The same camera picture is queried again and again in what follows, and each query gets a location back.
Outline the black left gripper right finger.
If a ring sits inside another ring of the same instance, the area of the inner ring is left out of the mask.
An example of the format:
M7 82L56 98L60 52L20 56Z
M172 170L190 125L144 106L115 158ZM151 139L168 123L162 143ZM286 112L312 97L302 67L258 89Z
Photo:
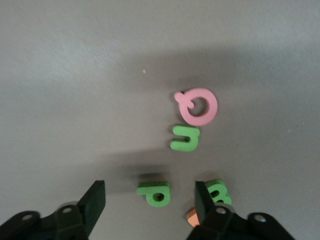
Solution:
M195 182L195 210L199 225L188 240L293 240L294 237L271 215L250 213L246 219L224 205L214 203L203 181Z

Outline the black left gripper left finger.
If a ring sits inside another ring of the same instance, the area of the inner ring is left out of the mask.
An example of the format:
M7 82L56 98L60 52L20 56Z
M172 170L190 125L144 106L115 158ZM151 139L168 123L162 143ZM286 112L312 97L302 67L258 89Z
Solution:
M2 240L88 240L105 208L105 182L96 180L76 204L41 217L37 211L15 214L0 226Z

